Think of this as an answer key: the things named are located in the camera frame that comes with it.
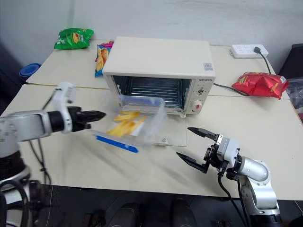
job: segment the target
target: sticker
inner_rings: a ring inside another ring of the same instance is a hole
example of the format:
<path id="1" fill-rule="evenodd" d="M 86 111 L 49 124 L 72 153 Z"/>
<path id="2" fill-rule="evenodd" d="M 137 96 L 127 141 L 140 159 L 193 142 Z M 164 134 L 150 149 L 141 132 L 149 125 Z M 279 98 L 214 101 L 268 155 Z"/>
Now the sticker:
<path id="1" fill-rule="evenodd" d="M 281 77 L 280 80 L 281 80 L 282 84 L 284 84 L 286 81 L 285 77 Z"/>
<path id="2" fill-rule="evenodd" d="M 212 63 L 203 63 L 203 66 L 205 71 L 213 71 Z"/>

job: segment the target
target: red chip bag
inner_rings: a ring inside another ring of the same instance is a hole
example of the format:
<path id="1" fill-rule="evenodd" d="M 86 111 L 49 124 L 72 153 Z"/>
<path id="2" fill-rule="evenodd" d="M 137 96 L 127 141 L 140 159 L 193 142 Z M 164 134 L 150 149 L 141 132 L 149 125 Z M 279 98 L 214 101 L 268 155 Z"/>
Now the red chip bag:
<path id="1" fill-rule="evenodd" d="M 279 75 L 264 72 L 245 72 L 233 88 L 245 92 L 251 96 L 275 97 L 281 99 L 289 82 Z"/>

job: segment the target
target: brand logo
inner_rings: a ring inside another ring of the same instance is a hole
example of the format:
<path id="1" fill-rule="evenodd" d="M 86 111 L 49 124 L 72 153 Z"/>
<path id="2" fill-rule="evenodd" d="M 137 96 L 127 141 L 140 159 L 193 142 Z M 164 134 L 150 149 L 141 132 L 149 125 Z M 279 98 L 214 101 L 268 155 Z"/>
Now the brand logo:
<path id="1" fill-rule="evenodd" d="M 199 79 L 199 81 L 213 81 L 212 79 Z"/>

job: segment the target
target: table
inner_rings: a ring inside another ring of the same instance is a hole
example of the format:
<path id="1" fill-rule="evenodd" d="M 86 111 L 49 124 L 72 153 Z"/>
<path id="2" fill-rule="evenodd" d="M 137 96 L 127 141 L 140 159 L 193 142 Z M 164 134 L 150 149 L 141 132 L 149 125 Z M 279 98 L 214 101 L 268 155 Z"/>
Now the table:
<path id="1" fill-rule="evenodd" d="M 97 44 L 105 40 L 92 40 L 90 47 L 81 50 L 54 50 L 41 68 L 27 82 L 39 85 L 58 85 L 68 81 L 77 87 L 108 89 L 103 77 L 94 77 Z M 263 59 L 234 59 L 229 46 L 211 46 L 216 72 L 216 83 L 231 86 L 246 71 L 267 72 Z M 210 95 L 241 96 L 222 87 L 213 86 Z M 283 99 L 289 99 L 286 92 Z"/>
<path id="2" fill-rule="evenodd" d="M 53 87 L 24 85 L 5 114 L 40 109 Z M 108 90 L 77 88 L 73 105 L 99 110 Z M 102 120 L 93 124 L 102 124 Z M 303 127 L 289 100 L 258 97 L 209 96 L 199 115 L 186 118 L 188 127 L 203 127 L 228 138 L 237 138 L 241 155 L 265 161 L 272 171 L 272 185 L 283 200 L 302 200 Z M 185 164 L 181 152 L 202 162 L 211 140 L 187 131 L 187 147 L 151 147 L 135 154 L 94 139 L 89 131 L 60 132 L 42 139 L 46 165 L 53 184 L 116 190 L 169 192 L 226 196 L 217 183 L 213 167 L 207 174 Z M 42 180 L 40 166 L 27 142 L 21 153 L 32 169 L 32 178 Z M 223 184 L 237 197 L 234 181 Z"/>

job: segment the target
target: chip bag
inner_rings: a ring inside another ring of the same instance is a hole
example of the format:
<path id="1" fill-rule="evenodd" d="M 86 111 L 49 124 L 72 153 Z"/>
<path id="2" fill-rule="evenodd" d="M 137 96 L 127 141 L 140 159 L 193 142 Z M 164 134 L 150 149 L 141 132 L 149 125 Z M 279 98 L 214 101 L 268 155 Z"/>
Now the chip bag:
<path id="1" fill-rule="evenodd" d="M 114 41 L 109 41 L 97 45 L 97 58 L 95 59 L 96 62 L 95 77 L 102 76 L 102 69 L 104 67 L 105 62 L 108 59 L 108 55 L 110 50 L 112 49 L 113 44 Z"/>
<path id="2" fill-rule="evenodd" d="M 71 50 L 83 49 L 89 46 L 89 40 L 94 34 L 93 30 L 81 28 L 68 28 L 59 32 L 54 49 Z"/>
<path id="3" fill-rule="evenodd" d="M 275 97 L 281 99 L 289 82 L 279 75 L 264 72 L 245 72 L 233 88 L 251 96 Z"/>

